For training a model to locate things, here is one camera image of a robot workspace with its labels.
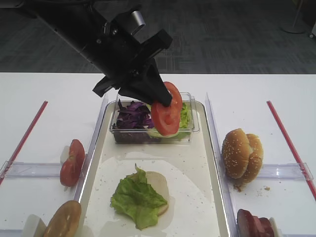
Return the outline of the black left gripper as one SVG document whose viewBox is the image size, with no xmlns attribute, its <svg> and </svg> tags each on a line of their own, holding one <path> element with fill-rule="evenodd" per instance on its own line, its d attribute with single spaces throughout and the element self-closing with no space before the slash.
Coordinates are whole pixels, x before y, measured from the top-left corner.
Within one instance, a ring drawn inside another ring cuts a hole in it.
<svg viewBox="0 0 316 237">
<path fill-rule="evenodd" d="M 164 85 L 154 58 L 144 64 L 133 63 L 136 55 L 127 62 L 117 63 L 114 75 L 105 75 L 93 88 L 99 97 L 114 88 L 119 95 L 130 97 L 147 104 L 158 102 L 164 107 L 171 104 L 172 96 Z"/>
</svg>

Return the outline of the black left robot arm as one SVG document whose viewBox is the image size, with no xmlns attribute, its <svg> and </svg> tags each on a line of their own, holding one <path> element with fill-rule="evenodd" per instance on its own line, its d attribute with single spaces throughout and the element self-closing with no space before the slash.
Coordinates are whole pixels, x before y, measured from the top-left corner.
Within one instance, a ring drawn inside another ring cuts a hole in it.
<svg viewBox="0 0 316 237">
<path fill-rule="evenodd" d="M 145 26 L 141 5 L 108 21 L 92 0 L 3 0 L 1 8 L 38 18 L 66 41 L 104 77 L 93 91 L 102 97 L 110 89 L 148 104 L 171 104 L 155 56 L 168 49 L 172 37 L 160 30 L 144 42 L 135 35 Z"/>
</svg>

